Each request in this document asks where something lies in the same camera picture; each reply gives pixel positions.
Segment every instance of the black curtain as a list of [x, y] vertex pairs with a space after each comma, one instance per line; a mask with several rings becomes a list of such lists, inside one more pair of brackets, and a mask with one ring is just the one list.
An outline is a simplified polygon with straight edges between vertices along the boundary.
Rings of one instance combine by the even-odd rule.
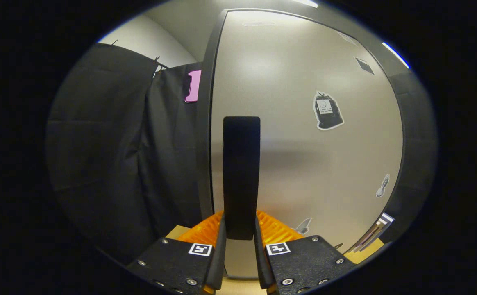
[[131, 50], [93, 45], [60, 86], [47, 126], [46, 158], [60, 205], [124, 264], [157, 239], [137, 165], [145, 93], [156, 68]]
[[156, 73], [145, 102], [139, 173], [157, 235], [202, 221], [195, 161], [197, 102], [186, 103], [191, 71], [201, 63]]
[[100, 249], [130, 263], [176, 225], [201, 221], [190, 71], [96, 44], [60, 87], [46, 151], [64, 211]]

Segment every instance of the ceiling light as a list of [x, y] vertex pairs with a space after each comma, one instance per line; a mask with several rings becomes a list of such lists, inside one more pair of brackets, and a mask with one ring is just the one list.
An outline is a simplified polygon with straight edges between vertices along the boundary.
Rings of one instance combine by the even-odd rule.
[[397, 52], [395, 52], [395, 50], [393, 50], [388, 44], [384, 42], [382, 43], [382, 45], [388, 48], [388, 50], [391, 51], [395, 56], [397, 56], [397, 58], [399, 58], [399, 60], [401, 60], [402, 63], [409, 69], [409, 65], [399, 56], [399, 54], [397, 54]]
[[295, 2], [299, 2], [299, 3], [302, 3], [302, 4], [306, 4], [308, 6], [311, 6], [311, 7], [315, 7], [317, 8], [317, 3], [313, 2], [313, 1], [310, 1], [310, 0], [292, 0], [292, 1], [295, 1]]

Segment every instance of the pink sticker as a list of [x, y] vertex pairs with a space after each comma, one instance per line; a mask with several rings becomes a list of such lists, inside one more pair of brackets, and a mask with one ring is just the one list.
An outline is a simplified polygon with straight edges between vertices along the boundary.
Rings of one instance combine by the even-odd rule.
[[191, 84], [189, 86], [189, 95], [184, 99], [185, 102], [196, 102], [199, 99], [199, 83], [201, 72], [201, 70], [198, 70], [189, 73], [191, 76]]

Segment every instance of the white wall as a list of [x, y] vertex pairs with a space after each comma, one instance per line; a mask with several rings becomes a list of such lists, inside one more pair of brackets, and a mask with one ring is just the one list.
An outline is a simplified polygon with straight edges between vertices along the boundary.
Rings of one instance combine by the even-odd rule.
[[98, 43], [124, 47], [154, 59], [167, 67], [181, 66], [197, 62], [187, 50], [147, 15], [139, 15], [100, 39]]

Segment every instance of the orange gripper part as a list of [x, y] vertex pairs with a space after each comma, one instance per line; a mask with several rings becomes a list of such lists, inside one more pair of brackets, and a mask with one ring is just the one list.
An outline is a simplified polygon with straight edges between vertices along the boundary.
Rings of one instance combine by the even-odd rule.
[[[224, 213], [224, 211], [207, 217], [204, 221], [178, 237], [177, 240], [188, 243], [204, 243], [216, 247], [216, 238], [218, 236], [218, 227], [220, 226], [222, 213]], [[257, 210], [257, 217], [259, 218], [259, 225], [261, 226], [262, 243], [264, 247], [269, 243], [282, 243], [302, 239], [304, 237], [263, 211]]]

